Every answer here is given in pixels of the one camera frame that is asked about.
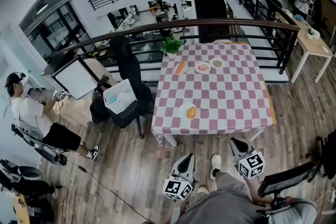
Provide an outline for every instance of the bread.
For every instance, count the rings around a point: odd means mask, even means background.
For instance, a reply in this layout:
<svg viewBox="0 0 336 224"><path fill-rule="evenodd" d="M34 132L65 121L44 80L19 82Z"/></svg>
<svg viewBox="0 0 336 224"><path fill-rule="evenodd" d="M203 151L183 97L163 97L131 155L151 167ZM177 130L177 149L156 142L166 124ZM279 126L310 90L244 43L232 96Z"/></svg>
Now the bread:
<svg viewBox="0 0 336 224"><path fill-rule="evenodd" d="M197 114L197 108L195 107L189 108L187 111L187 118L193 119L196 117L196 114Z"/></svg>
<svg viewBox="0 0 336 224"><path fill-rule="evenodd" d="M184 67L185 67L185 61L181 61L181 62L178 64L178 67L177 67L177 69L176 69L176 71L175 71L175 74L176 74L176 75L181 75L182 72L183 72Z"/></svg>

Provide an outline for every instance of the sneaker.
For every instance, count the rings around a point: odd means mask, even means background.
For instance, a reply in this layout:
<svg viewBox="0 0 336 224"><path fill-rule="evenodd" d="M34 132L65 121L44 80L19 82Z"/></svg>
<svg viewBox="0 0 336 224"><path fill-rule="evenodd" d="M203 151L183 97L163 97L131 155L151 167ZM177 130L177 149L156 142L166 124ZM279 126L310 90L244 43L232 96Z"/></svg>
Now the sneaker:
<svg viewBox="0 0 336 224"><path fill-rule="evenodd" d="M86 148L86 144L85 144L84 142L80 142L80 145ZM83 154L79 154L79 153L78 153L78 155L79 155L79 157L81 157L81 158L85 158L85 156L84 156Z"/></svg>
<svg viewBox="0 0 336 224"><path fill-rule="evenodd" d="M91 153L91 157L88 157L91 161L94 161L98 154L100 153L100 145L95 146L93 149L89 150L89 153Z"/></svg>
<svg viewBox="0 0 336 224"><path fill-rule="evenodd" d="M58 188L55 188L55 191L54 191L54 193L52 194L52 198L53 198L53 199L57 199L57 196L58 196Z"/></svg>
<svg viewBox="0 0 336 224"><path fill-rule="evenodd" d="M211 169L211 173L210 173L210 178L214 180L215 179L215 177L213 175L214 169L218 169L218 170L221 169L222 157L218 154L214 155L212 157L211 164L212 164L212 169Z"/></svg>
<svg viewBox="0 0 336 224"><path fill-rule="evenodd" d="M209 191L208 191L208 189L206 187L201 186L201 187L198 188L197 193L209 194Z"/></svg>

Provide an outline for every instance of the lamp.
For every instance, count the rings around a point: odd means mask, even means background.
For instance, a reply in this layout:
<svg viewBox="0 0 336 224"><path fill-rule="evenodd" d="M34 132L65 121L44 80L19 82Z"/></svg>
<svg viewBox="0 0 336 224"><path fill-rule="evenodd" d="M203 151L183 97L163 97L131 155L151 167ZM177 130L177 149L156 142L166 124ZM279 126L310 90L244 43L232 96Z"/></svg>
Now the lamp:
<svg viewBox="0 0 336 224"><path fill-rule="evenodd" d="M48 6L48 4L46 4L46 3L43 3L43 2L41 2L41 3L39 3L38 5L37 5L37 13L36 14L39 14L42 10L44 10L46 7Z"/></svg>

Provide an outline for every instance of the potted plant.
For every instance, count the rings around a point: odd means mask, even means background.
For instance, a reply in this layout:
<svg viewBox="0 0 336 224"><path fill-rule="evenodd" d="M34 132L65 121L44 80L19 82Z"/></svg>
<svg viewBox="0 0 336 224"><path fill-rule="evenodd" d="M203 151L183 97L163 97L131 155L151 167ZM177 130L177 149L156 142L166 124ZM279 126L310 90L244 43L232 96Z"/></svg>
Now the potted plant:
<svg viewBox="0 0 336 224"><path fill-rule="evenodd" d="M307 37L309 39L313 39L314 38L314 35L315 35L315 30L311 27L308 28L308 32L307 32Z"/></svg>
<svg viewBox="0 0 336 224"><path fill-rule="evenodd" d="M168 54L169 58L174 58L182 45L183 41L180 40L180 36L173 34L172 37L166 37L163 42L163 51Z"/></svg>

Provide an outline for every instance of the white basket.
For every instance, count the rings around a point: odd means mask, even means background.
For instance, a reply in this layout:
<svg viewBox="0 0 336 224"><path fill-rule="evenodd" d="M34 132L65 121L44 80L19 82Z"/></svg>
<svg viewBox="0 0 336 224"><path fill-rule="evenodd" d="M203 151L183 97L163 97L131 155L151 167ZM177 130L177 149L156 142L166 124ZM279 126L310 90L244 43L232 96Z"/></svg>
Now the white basket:
<svg viewBox="0 0 336 224"><path fill-rule="evenodd" d="M105 106L115 114L123 112L137 98L130 81L125 79L103 92Z"/></svg>

